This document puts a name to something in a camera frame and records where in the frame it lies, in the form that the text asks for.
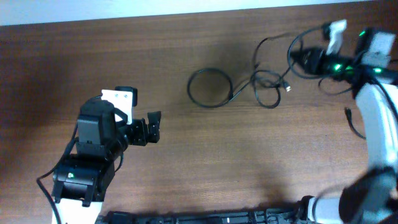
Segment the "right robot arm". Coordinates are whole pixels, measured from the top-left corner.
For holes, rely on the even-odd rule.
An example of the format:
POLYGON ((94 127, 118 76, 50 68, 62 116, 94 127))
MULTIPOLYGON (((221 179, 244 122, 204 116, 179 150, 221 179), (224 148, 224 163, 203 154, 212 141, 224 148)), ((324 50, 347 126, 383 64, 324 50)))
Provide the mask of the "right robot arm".
POLYGON ((308 201, 307 220, 314 223, 397 223, 397 71, 389 70, 396 35, 367 28, 353 57, 340 55, 344 27, 325 24, 296 36, 287 50, 289 68, 298 63, 303 79, 332 78, 351 85, 361 113, 368 169, 344 187, 337 198, 308 201))

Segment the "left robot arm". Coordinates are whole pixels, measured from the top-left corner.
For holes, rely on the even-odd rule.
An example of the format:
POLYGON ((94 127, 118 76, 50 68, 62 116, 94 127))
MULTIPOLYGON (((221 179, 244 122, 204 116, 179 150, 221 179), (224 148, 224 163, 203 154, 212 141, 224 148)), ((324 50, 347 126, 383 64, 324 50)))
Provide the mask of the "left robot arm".
POLYGON ((128 123, 125 112, 106 100, 90 100, 81 108, 77 119, 78 137, 53 173, 52 197, 57 223, 95 223, 107 188, 119 169, 130 146, 145 146, 160 139, 161 112, 148 113, 147 119, 128 123))

